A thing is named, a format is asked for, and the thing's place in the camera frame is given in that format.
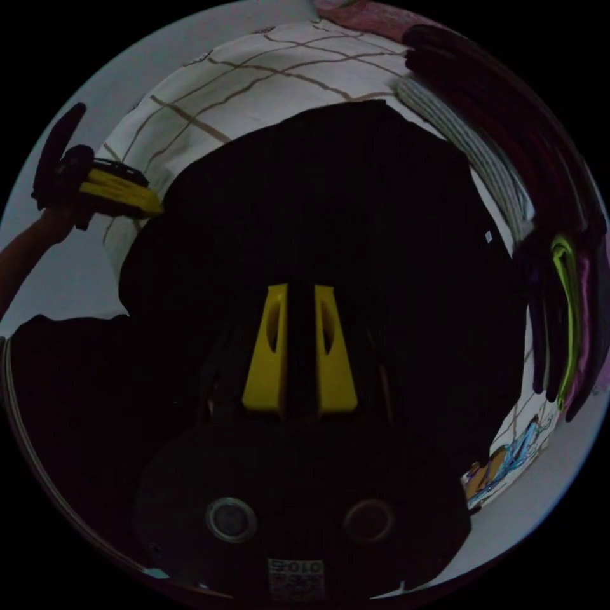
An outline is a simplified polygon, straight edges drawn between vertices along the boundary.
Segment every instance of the white fabric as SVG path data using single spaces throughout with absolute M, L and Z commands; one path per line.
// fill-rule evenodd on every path
M 442 138 L 395 97 L 398 79 L 408 73 L 405 51 L 396 42 L 325 20 L 281 25 L 244 36 L 168 76 L 125 116 L 98 156 L 142 170 L 151 187 L 164 195 L 173 178 L 190 163 L 230 140 L 310 108 L 371 98 L 386 99 L 406 120 Z M 471 172 L 511 252 L 509 227 L 480 177 Z M 119 218 L 106 219 L 105 224 L 104 243 L 118 278 L 139 223 Z M 525 353 L 531 349 L 528 319 Z M 554 405 L 548 405 L 542 396 L 531 397 L 532 360 L 525 363 L 522 398 L 491 447 L 494 450 L 512 442 L 540 414 L 548 427 L 532 448 L 530 461 L 557 422 Z M 490 497 L 496 497 L 519 472 L 507 477 Z

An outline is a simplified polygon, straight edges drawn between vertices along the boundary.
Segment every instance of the qr code label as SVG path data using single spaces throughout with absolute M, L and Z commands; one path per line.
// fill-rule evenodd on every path
M 269 591 L 277 602 L 319 602 L 326 599 L 324 561 L 268 559 Z

